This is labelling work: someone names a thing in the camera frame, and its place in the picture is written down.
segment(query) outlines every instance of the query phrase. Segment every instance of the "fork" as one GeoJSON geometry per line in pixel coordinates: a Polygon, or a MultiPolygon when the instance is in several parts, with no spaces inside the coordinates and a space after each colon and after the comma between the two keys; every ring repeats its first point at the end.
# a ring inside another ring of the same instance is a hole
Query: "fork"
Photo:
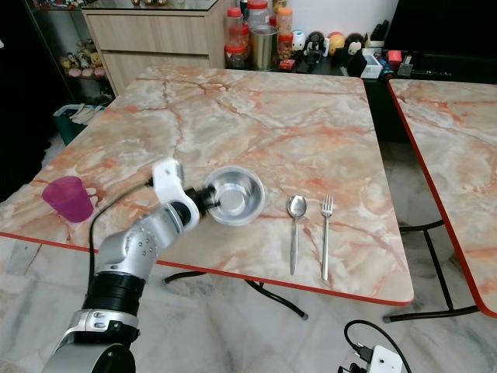
{"type": "Polygon", "coordinates": [[[323,280],[328,280],[328,229],[329,218],[333,214],[333,196],[330,199],[326,194],[321,205],[321,214],[325,217],[325,241],[323,242],[323,257],[321,260],[321,277],[323,280]]]}

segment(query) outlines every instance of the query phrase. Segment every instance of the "black metal table leg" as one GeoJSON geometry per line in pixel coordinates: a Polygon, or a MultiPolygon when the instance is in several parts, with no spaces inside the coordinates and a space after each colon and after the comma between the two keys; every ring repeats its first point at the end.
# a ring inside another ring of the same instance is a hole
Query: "black metal table leg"
{"type": "Polygon", "coordinates": [[[426,224],[426,225],[399,227],[399,230],[400,232],[420,232],[420,231],[423,232],[423,235],[425,236],[426,245],[428,245],[429,254],[432,257],[433,266],[435,267],[436,276],[440,283],[440,287],[442,288],[443,297],[445,298],[445,303],[447,304],[448,309],[446,311],[413,312],[413,313],[405,313],[403,315],[388,315],[383,317],[384,322],[397,322],[397,321],[416,320],[416,319],[436,319],[440,317],[454,317],[454,316],[468,315],[470,313],[479,311],[476,305],[464,307],[462,309],[454,309],[452,299],[450,298],[449,288],[447,287],[445,277],[443,276],[442,267],[440,266],[440,262],[438,260],[438,257],[436,256],[435,248],[433,247],[432,239],[428,233],[428,229],[440,227],[441,225],[443,225],[443,220],[435,221],[431,224],[426,224]]]}
{"type": "Polygon", "coordinates": [[[251,288],[257,290],[259,293],[261,293],[265,297],[270,298],[270,299],[272,299],[272,300],[274,300],[274,301],[276,301],[278,303],[281,303],[282,305],[288,307],[289,309],[291,309],[292,311],[294,311],[295,313],[297,313],[302,319],[307,320],[309,318],[309,315],[307,313],[305,313],[304,311],[302,311],[301,309],[299,309],[292,302],[290,302],[290,301],[286,300],[285,298],[282,298],[279,295],[276,295],[276,294],[272,293],[271,291],[266,290],[265,288],[263,288],[262,287],[263,286],[262,282],[259,283],[259,284],[257,284],[254,281],[249,281],[249,280],[245,280],[245,282],[247,284],[249,284],[251,288]]]}
{"type": "Polygon", "coordinates": [[[173,282],[174,280],[178,280],[179,278],[202,276],[203,274],[205,274],[205,272],[199,272],[197,270],[189,270],[188,272],[180,272],[179,274],[173,274],[171,276],[167,276],[164,280],[162,280],[162,282],[164,283],[164,285],[167,285],[170,282],[173,282]]]}

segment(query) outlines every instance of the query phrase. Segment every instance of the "tiled floor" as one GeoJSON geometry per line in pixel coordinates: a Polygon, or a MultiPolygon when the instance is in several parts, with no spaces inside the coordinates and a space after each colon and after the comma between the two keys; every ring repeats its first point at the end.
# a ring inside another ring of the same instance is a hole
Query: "tiled floor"
{"type": "MultiPolygon", "coordinates": [[[[398,220],[440,218],[409,145],[382,145],[398,220]]],[[[456,306],[474,304],[443,227],[432,237],[456,306]]],[[[165,288],[178,272],[155,266],[139,311],[133,345],[138,372],[337,371],[358,359],[343,338],[352,319],[367,319],[397,340],[414,372],[497,373],[497,320],[481,314],[383,324],[389,312],[441,309],[443,297],[419,233],[403,236],[415,287],[404,309],[268,286],[297,303],[309,320],[253,291],[244,281],[203,275],[165,288]]],[[[39,372],[85,293],[86,253],[0,239],[0,372],[39,372]]],[[[358,326],[353,340],[388,342],[358,326]]]]}

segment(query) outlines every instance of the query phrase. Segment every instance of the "electrical cable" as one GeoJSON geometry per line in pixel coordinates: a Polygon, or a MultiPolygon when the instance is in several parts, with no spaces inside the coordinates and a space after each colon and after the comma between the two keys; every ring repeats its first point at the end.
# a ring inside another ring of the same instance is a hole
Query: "electrical cable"
{"type": "Polygon", "coordinates": [[[404,366],[405,366],[405,370],[408,372],[408,373],[412,373],[411,372],[411,368],[409,367],[409,364],[407,362],[407,360],[405,360],[405,356],[404,354],[402,353],[401,349],[399,348],[399,346],[397,346],[397,344],[394,342],[394,340],[387,334],[387,332],[385,332],[382,328],[380,328],[378,325],[376,324],[373,324],[372,322],[369,322],[369,321],[366,321],[366,320],[361,320],[361,319],[358,319],[358,320],[352,320],[351,322],[348,322],[347,325],[345,325],[345,327],[343,328],[343,335],[345,336],[345,339],[347,341],[347,343],[357,352],[359,352],[359,349],[361,348],[361,346],[357,345],[357,344],[354,344],[350,338],[349,338],[349,328],[352,326],[352,325],[355,325],[355,324],[364,324],[364,325],[368,325],[372,328],[374,328],[375,330],[377,330],[378,332],[380,332],[387,340],[388,342],[390,342],[390,344],[392,345],[392,347],[397,351],[397,354],[401,357],[402,359],[402,363],[404,363],[404,366]]]}
{"type": "Polygon", "coordinates": [[[96,219],[109,210],[114,204],[116,204],[119,200],[122,200],[123,198],[127,197],[128,195],[132,194],[133,192],[136,192],[137,190],[143,188],[143,187],[151,187],[153,185],[152,179],[150,178],[147,180],[146,183],[138,184],[134,186],[133,188],[129,189],[128,191],[122,193],[120,196],[118,196],[115,200],[110,202],[110,204],[106,205],[102,210],[99,211],[97,215],[92,220],[92,223],[90,224],[90,229],[89,229],[89,252],[90,252],[90,258],[89,258],[89,276],[88,276],[88,290],[87,293],[90,291],[90,286],[92,285],[92,280],[93,280],[93,275],[95,274],[95,247],[93,245],[93,226],[95,225],[96,219]]]}

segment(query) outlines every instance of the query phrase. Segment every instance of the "robotic arm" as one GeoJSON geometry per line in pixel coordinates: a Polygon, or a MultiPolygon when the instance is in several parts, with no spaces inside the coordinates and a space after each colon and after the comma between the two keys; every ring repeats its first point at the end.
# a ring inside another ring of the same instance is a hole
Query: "robotic arm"
{"type": "Polygon", "coordinates": [[[135,372],[129,348],[140,334],[137,312],[151,268],[214,206],[214,188],[183,190],[182,167],[174,159],[156,165],[153,180],[161,207],[103,241],[82,309],[73,315],[43,373],[135,372]]]}

